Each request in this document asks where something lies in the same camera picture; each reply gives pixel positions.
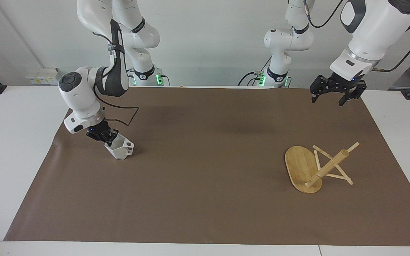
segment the brown table surface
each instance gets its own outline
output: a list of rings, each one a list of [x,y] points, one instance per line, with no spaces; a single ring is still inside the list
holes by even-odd
[[[305,89],[131,88],[115,160],[61,126],[5,240],[410,246],[410,184],[361,100],[312,104]],[[131,111],[107,107],[107,118]],[[355,182],[291,184],[291,146],[330,154]]]

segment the wooden object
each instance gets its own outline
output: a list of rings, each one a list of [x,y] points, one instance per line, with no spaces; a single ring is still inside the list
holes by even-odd
[[[353,181],[339,164],[343,162],[343,160],[349,156],[349,153],[358,147],[359,144],[360,143],[357,142],[349,149],[343,149],[334,157],[315,145],[313,146],[315,149],[314,154],[304,147],[291,147],[286,152],[285,160],[292,184],[303,193],[316,193],[319,191],[324,176],[346,180],[350,185],[353,185]],[[320,166],[318,152],[330,159],[324,167]],[[336,168],[342,176],[330,174],[329,172],[333,170],[333,168]]]

